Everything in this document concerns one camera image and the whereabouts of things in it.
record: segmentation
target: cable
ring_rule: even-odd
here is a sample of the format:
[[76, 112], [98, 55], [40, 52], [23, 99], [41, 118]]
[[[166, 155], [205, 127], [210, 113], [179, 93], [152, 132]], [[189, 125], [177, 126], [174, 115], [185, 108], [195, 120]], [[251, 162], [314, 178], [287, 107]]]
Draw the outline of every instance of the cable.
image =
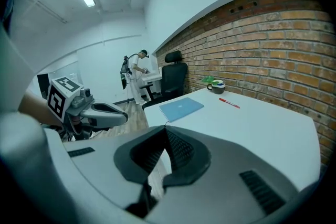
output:
[[126, 110], [126, 109], [127, 109], [127, 107], [128, 107], [128, 104], [130, 103], [130, 102], [128, 101], [128, 88], [127, 88], [127, 86], [126, 86], [126, 91], [127, 91], [127, 105], [126, 105], [126, 107], [124, 108], [124, 110]]

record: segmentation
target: green plant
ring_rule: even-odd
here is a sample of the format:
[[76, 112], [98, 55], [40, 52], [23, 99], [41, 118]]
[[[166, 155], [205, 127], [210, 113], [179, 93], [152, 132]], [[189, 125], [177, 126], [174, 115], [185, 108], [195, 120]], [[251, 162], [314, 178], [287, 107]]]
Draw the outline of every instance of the green plant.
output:
[[215, 80], [215, 78], [213, 76], [207, 76], [202, 80], [202, 82], [205, 82], [207, 84], [217, 85], [219, 82], [214, 81], [214, 80]]

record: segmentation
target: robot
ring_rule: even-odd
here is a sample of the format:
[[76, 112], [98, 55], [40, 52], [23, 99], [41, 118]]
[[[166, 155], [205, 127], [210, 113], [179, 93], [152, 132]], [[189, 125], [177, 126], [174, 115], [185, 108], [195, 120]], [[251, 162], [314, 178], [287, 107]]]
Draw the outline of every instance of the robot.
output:
[[[78, 139], [62, 143], [17, 107], [34, 72], [0, 33], [0, 158], [19, 189], [56, 223], [280, 223], [316, 184], [298, 191], [280, 171], [246, 148], [173, 126], [87, 139], [128, 116], [62, 77], [48, 105]], [[81, 117], [75, 126], [73, 117]], [[164, 196], [151, 202], [148, 175], [163, 152], [172, 173]]]
[[[107, 131], [128, 120], [128, 115], [118, 106], [95, 100], [90, 89], [67, 77], [51, 80], [47, 100], [51, 112], [76, 141], [88, 139], [92, 131]], [[76, 124], [74, 117], [80, 117]]]

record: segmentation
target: white table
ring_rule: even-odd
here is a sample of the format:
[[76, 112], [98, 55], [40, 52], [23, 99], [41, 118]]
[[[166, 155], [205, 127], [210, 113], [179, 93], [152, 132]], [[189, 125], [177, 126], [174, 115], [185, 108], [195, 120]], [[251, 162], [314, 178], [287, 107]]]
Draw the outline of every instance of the white table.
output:
[[[156, 82], [156, 81], [158, 82], [159, 80], [162, 80], [162, 73], [149, 73], [147, 75], [143, 75], [141, 79], [144, 84], [149, 84], [151, 82]], [[160, 83], [153, 83], [153, 87], [155, 88], [154, 89], [155, 92], [161, 92]], [[151, 98], [147, 91], [146, 91], [146, 95], [147, 95], [148, 100], [150, 101]]]
[[[297, 112], [232, 92], [207, 89], [146, 108], [149, 127], [164, 125], [159, 105], [189, 97], [204, 107], [167, 125], [182, 127], [240, 144], [281, 171], [300, 191], [320, 174], [320, 148], [313, 120]], [[220, 101], [223, 98], [240, 109]], [[167, 170], [168, 155], [162, 156]]]

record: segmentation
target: vent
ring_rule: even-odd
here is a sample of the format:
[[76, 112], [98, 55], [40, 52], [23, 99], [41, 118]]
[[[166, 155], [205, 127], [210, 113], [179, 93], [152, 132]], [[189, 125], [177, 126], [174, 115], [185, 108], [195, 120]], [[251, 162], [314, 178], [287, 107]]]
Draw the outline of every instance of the vent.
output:
[[94, 151], [95, 150], [92, 147], [85, 147], [85, 148], [81, 148], [80, 150], [68, 151], [68, 154], [71, 158], [73, 158], [73, 157], [88, 154], [88, 153], [94, 152]]
[[284, 200], [255, 171], [246, 171], [239, 175], [265, 214], [269, 215], [285, 204]]

